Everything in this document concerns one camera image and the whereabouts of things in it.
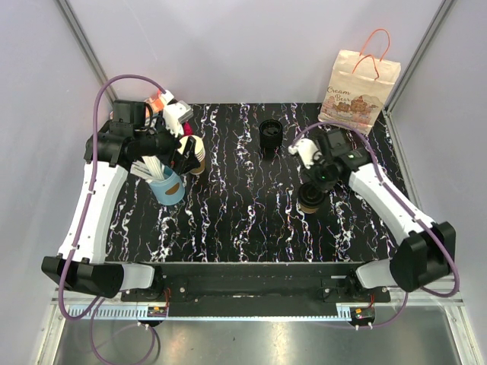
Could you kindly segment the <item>stack of paper coffee cups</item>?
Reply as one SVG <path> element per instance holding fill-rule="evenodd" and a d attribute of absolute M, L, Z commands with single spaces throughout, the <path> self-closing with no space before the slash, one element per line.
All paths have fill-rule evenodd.
<path fill-rule="evenodd" d="M 189 173 L 197 176 L 205 170 L 205 145 L 203 143 L 203 140 L 199 136 L 195 136 L 195 135 L 190 135 L 190 136 L 193 136 L 197 140 L 196 156 L 199 159 L 200 167 L 196 168 L 194 170 L 191 170 Z"/>

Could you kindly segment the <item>single brown paper cup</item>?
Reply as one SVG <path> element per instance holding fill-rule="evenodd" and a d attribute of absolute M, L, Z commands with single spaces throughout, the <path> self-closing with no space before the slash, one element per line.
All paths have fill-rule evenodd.
<path fill-rule="evenodd" d="M 316 213 L 319 209 L 321 204 L 318 205 L 308 205 L 303 202 L 299 203 L 300 209 L 305 213 L 305 214 L 314 214 Z"/>

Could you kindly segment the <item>black coffee cup lid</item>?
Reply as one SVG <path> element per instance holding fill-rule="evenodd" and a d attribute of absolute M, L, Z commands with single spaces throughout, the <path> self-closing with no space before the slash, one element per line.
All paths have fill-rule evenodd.
<path fill-rule="evenodd" d="M 324 193 L 313 186 L 311 182 L 304 183 L 298 190 L 298 202 L 308 205 L 323 204 Z"/>

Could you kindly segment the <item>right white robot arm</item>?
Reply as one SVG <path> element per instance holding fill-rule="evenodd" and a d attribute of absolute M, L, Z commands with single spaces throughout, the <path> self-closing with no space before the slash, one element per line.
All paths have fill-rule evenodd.
<path fill-rule="evenodd" d="M 315 139 L 299 138 L 288 149 L 298 157 L 308 181 L 298 191 L 306 212 L 315 212 L 337 183 L 359 194 L 386 224 L 398 245 L 390 259 L 358 266 L 345 280 L 354 301 L 365 300 L 377 287 L 398 287 L 406 293 L 424 290 L 447 275 L 456 275 L 456 231 L 419 210 L 387 178 L 370 145 L 353 148 L 338 129 Z"/>

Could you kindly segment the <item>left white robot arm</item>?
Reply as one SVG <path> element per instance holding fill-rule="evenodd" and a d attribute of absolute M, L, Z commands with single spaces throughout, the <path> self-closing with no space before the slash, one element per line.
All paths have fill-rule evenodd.
<path fill-rule="evenodd" d="M 163 101 L 159 111 L 151 104 L 116 100 L 112 119 L 86 142 L 84 181 L 75 214 L 55 256 L 46 256 L 42 272 L 65 291 L 113 298 L 137 289 L 149 301 L 164 293 L 164 282 L 152 265 L 106 261 L 106 243 L 119 192 L 131 169 L 144 157 L 153 157 L 173 176 L 198 166 L 194 140 L 183 147 L 184 124 L 192 108 L 183 101 Z"/>

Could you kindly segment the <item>beige paper takeout bag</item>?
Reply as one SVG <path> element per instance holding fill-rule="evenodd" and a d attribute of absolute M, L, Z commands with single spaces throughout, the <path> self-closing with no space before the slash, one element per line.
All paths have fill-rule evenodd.
<path fill-rule="evenodd" d="M 387 46 L 376 57 L 366 49 L 378 32 L 387 35 Z M 401 72 L 400 63 L 386 59 L 390 44 L 388 30 L 378 28 L 360 51 L 339 51 L 318 116 L 321 122 L 334 121 L 342 128 L 370 133 Z"/>

